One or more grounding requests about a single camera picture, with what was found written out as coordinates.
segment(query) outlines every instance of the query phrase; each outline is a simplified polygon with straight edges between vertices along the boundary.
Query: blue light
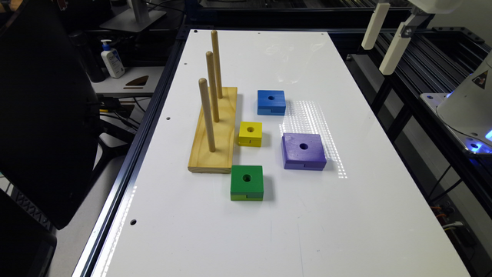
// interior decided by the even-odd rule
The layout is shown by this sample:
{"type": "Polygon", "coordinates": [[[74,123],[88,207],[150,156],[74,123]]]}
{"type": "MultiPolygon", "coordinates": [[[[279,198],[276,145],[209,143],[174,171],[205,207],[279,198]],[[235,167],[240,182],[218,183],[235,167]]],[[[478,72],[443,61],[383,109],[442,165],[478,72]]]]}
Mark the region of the blue light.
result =
{"type": "Polygon", "coordinates": [[[473,147],[473,146],[472,146],[471,151],[473,151],[473,152],[475,152],[475,153],[476,153],[476,152],[478,152],[478,150],[480,149],[480,147],[482,147],[482,144],[477,144],[477,147],[473,147]]]}

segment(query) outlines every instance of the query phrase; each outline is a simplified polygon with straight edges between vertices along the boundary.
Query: blue block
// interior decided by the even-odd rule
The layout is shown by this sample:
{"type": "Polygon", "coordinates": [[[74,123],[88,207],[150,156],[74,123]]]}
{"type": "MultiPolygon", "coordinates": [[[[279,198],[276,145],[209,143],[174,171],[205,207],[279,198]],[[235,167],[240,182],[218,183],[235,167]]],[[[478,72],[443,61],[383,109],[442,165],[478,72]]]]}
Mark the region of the blue block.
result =
{"type": "Polygon", "coordinates": [[[258,91],[259,115],[285,115],[284,91],[258,91]]]}

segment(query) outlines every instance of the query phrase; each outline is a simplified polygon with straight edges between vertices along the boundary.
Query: floor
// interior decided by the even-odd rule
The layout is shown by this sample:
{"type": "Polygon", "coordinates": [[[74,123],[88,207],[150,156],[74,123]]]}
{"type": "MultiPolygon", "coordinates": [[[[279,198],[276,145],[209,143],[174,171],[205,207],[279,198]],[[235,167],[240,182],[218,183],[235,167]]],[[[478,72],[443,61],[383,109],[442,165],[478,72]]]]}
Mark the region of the floor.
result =
{"type": "MultiPolygon", "coordinates": [[[[146,109],[150,102],[149,97],[137,98],[137,100],[143,109],[146,109]]],[[[133,98],[121,98],[120,102],[123,105],[135,105],[135,100],[133,98]]],[[[131,113],[131,118],[135,120],[134,122],[132,121],[132,123],[137,125],[136,122],[141,122],[144,113],[145,112],[140,107],[135,105],[131,113]]],[[[105,116],[102,116],[101,118],[118,125],[129,132],[137,132],[133,128],[123,125],[117,119],[105,116]]],[[[102,139],[110,146],[121,144],[119,140],[110,136],[105,136],[102,139]]],[[[101,149],[98,150],[97,159],[100,154],[101,149]]],[[[75,266],[78,263],[78,259],[84,250],[85,243],[92,233],[92,229],[99,217],[99,213],[104,206],[108,193],[113,186],[124,160],[125,157],[122,156],[110,161],[70,223],[62,230],[54,230],[58,243],[48,274],[46,275],[47,277],[67,277],[71,276],[73,273],[75,266]]],[[[7,178],[1,173],[0,189],[3,191],[7,191],[8,189],[7,193],[9,195],[12,193],[13,189],[12,185],[9,185],[7,178]]]]}

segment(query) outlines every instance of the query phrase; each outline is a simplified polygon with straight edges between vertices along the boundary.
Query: white table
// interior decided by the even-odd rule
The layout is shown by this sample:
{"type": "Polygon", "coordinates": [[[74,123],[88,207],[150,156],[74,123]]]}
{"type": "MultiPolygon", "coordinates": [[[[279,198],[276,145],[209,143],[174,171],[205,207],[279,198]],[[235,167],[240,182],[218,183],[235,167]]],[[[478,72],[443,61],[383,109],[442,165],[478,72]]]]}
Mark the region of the white table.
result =
{"type": "Polygon", "coordinates": [[[236,132],[263,122],[263,146],[235,146],[233,164],[263,165],[264,201],[231,201],[230,175],[190,173],[210,37],[188,37],[95,275],[469,276],[327,33],[219,31],[236,132]],[[258,89],[315,102],[332,143],[324,171],[283,170],[284,117],[256,115],[258,89]]]}

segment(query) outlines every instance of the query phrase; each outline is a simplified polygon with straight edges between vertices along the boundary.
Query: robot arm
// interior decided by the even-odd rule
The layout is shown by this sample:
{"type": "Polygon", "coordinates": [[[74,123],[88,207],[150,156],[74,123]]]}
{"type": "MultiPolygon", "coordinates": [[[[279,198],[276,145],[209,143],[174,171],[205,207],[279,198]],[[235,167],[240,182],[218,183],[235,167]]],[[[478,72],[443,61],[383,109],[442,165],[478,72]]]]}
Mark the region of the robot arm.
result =
{"type": "MultiPolygon", "coordinates": [[[[412,10],[412,15],[407,21],[400,23],[397,32],[394,35],[393,41],[387,50],[386,55],[381,63],[379,70],[383,75],[390,75],[396,69],[401,56],[405,52],[410,43],[411,36],[415,29],[424,22],[431,14],[447,14],[456,9],[463,0],[409,0],[415,5],[412,10]]],[[[390,8],[389,0],[380,0],[377,3],[374,14],[371,17],[369,26],[367,27],[362,47],[365,50],[370,50],[374,47],[377,35],[381,30],[384,18],[390,8]]]]}

